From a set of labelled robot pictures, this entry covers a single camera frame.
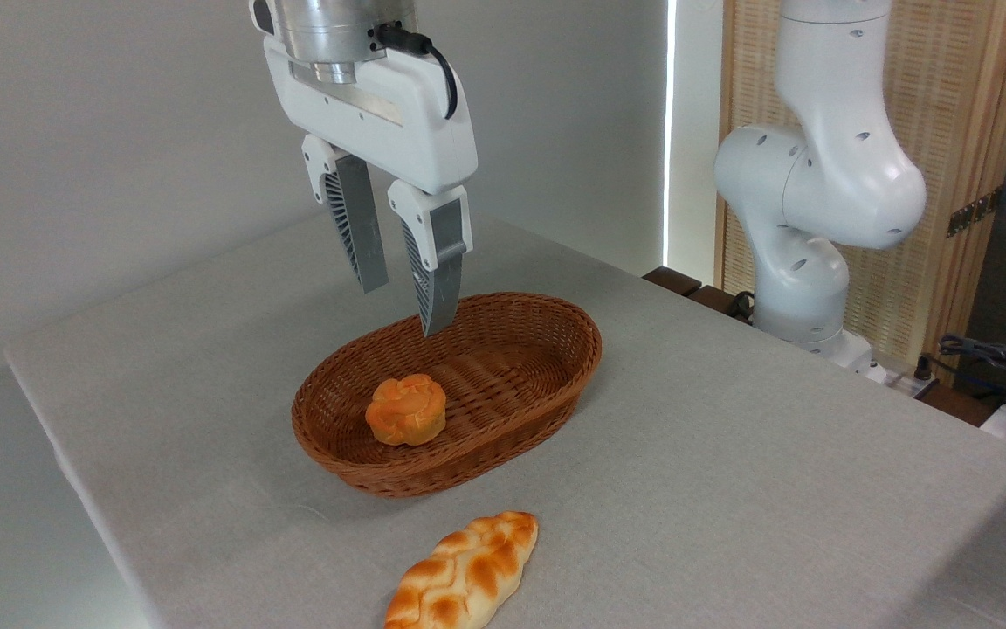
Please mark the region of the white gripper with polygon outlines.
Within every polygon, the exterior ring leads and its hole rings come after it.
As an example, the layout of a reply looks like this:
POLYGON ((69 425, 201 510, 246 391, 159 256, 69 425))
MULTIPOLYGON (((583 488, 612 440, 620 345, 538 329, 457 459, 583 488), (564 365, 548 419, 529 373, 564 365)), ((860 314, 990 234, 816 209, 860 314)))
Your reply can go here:
POLYGON ((472 250, 467 192, 458 186, 479 166, 466 100, 444 118, 446 83, 434 59, 388 52, 358 65, 355 83, 338 85, 295 63, 282 41, 266 36, 263 46, 285 115, 310 133, 302 152, 313 196, 330 211, 364 292, 389 281, 367 162, 402 179, 389 187, 389 204, 402 219, 424 337, 438 334, 458 312, 463 256, 472 250))

